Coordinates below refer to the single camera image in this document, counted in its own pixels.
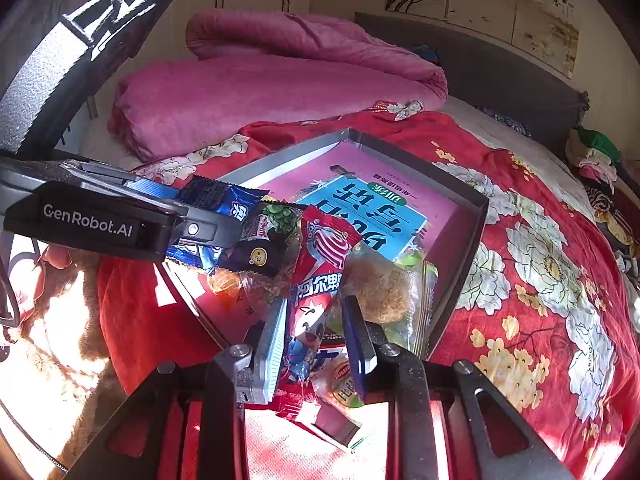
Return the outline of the person's left hand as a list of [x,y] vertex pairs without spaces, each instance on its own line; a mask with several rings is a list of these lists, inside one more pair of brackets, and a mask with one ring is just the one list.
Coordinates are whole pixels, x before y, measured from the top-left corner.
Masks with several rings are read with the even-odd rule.
[[64,270],[73,263],[72,255],[67,247],[49,245],[37,260],[37,266],[44,268],[46,264],[56,270]]

